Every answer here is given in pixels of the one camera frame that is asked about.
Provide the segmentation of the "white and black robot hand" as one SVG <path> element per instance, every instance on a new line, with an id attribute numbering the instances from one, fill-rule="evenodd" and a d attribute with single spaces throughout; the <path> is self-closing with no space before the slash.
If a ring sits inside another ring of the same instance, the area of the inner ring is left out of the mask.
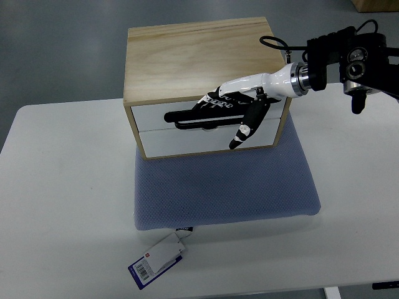
<path id="1" fill-rule="evenodd" d="M 246 108 L 236 136 L 229 144 L 230 149 L 235 149 L 256 132 L 271 105 L 306 95 L 309 89 L 308 67 L 296 62 L 273 74 L 249 75 L 225 82 L 203 96 L 192 110 L 205 115 Z"/>

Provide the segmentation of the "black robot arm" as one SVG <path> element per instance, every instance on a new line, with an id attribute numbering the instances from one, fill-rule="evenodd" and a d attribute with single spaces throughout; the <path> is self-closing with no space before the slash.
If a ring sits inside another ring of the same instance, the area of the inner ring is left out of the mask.
<path id="1" fill-rule="evenodd" d="M 327 85 L 327 66 L 339 65 L 344 94 L 352 97 L 352 112 L 365 108 L 367 95 L 383 92 L 398 99 L 398 49 L 387 47 L 385 35 L 377 32 L 359 34 L 353 26 L 307 41 L 309 84 L 314 91 Z"/>

